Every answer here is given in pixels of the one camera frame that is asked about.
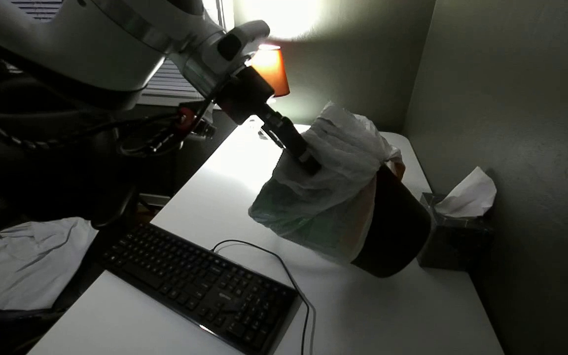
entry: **desk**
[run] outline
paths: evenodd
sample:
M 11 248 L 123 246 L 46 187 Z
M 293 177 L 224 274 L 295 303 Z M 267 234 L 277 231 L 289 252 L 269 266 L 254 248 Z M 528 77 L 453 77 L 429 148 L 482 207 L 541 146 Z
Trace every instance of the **desk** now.
M 392 134 L 388 138 L 401 148 L 407 171 L 403 181 L 409 183 L 409 191 L 413 195 L 427 191 L 407 140 Z M 465 272 L 423 270 L 411 262 L 399 274 L 378 280 L 354 266 L 330 264 L 248 219 L 246 209 L 269 177 L 277 154 L 271 142 L 257 136 L 255 122 L 244 122 L 151 223 L 204 248 L 222 238 L 244 238 L 277 252 L 317 309 L 313 339 L 317 355 L 502 353 Z M 220 254 L 287 284 L 279 264 L 263 252 L 224 246 Z M 299 353 L 301 321 L 303 305 L 275 353 Z M 236 351 L 110 272 L 102 272 L 31 353 L 218 355 Z

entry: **lamp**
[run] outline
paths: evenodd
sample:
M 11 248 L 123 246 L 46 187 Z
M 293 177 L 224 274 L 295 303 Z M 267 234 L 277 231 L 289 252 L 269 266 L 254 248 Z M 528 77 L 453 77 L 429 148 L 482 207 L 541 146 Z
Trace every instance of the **lamp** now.
M 248 65 L 273 89 L 273 96 L 289 92 L 279 45 L 259 45 Z

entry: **paper towel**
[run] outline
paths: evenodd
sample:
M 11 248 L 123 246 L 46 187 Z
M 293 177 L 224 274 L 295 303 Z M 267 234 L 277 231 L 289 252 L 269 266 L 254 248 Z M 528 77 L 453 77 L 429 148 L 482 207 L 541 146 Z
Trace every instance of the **paper towel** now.
M 437 205 L 435 211 L 447 217 L 480 217 L 492 207 L 494 181 L 476 165 Z

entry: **white plastic bag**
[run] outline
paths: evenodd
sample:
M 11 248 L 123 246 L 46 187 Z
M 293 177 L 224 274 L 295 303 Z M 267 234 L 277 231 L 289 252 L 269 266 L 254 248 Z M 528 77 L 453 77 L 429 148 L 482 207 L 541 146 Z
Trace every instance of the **white plastic bag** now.
M 321 169 L 307 175 L 283 150 L 248 215 L 283 238 L 352 260 L 372 217 L 374 175 L 396 152 L 368 118 L 330 102 L 303 138 Z

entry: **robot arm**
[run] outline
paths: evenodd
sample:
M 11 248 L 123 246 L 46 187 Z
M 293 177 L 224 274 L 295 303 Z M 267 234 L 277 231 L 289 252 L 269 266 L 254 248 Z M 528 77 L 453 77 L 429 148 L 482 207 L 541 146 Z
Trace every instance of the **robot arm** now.
M 265 104 L 267 83 L 244 65 L 265 35 L 263 21 L 224 33 L 204 16 L 200 0 L 62 0 L 52 21 L 33 21 L 0 0 L 0 57 L 66 96 L 127 110 L 155 69 L 171 59 L 232 120 L 257 114 L 265 130 L 315 169 L 303 138 Z

